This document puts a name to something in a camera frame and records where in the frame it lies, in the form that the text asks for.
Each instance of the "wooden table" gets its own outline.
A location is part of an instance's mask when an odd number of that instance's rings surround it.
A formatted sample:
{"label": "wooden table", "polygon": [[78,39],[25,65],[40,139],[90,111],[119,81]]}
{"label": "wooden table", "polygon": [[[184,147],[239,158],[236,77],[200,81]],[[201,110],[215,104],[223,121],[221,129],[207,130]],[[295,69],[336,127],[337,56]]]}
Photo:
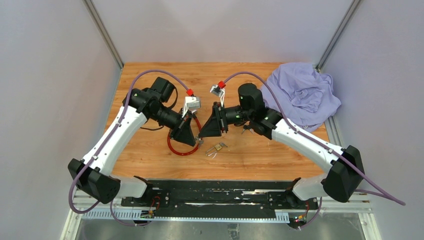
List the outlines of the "wooden table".
{"label": "wooden table", "polygon": [[[168,71],[180,78],[194,94],[201,98],[201,108],[197,116],[203,125],[211,116],[213,102],[219,98],[209,90],[212,85],[223,81],[228,76],[239,71],[250,71],[258,74],[264,80],[279,66],[279,63],[232,63],[232,62],[195,62],[195,63],[126,63],[120,82],[114,96],[107,127],[116,117],[122,100],[126,96],[133,79],[141,72],[150,69]],[[150,87],[156,77],[171,81],[178,89],[179,97],[174,108],[178,111],[184,103],[186,91],[178,82],[162,73],[149,73],[141,77],[135,88]],[[237,88],[243,83],[262,84],[249,75],[239,75],[230,80],[225,87],[225,105],[238,105]],[[166,106],[175,97],[172,94]],[[149,120],[144,127],[157,128],[158,124]],[[196,124],[192,123],[194,135],[199,133]],[[140,129],[135,133],[123,150],[113,174],[132,177],[134,175],[147,179],[213,179],[213,180],[288,180],[298,177],[312,177],[322,173],[322,170],[312,161],[291,149],[290,147],[264,136],[245,131],[242,127],[231,125],[228,133],[222,137],[204,139],[201,148],[192,155],[178,156],[167,146],[168,128],[158,131]],[[325,126],[322,125],[314,134],[328,141]],[[171,141],[177,151],[188,151],[192,147]],[[215,158],[206,156],[206,150],[215,144],[224,142],[224,148]]]}

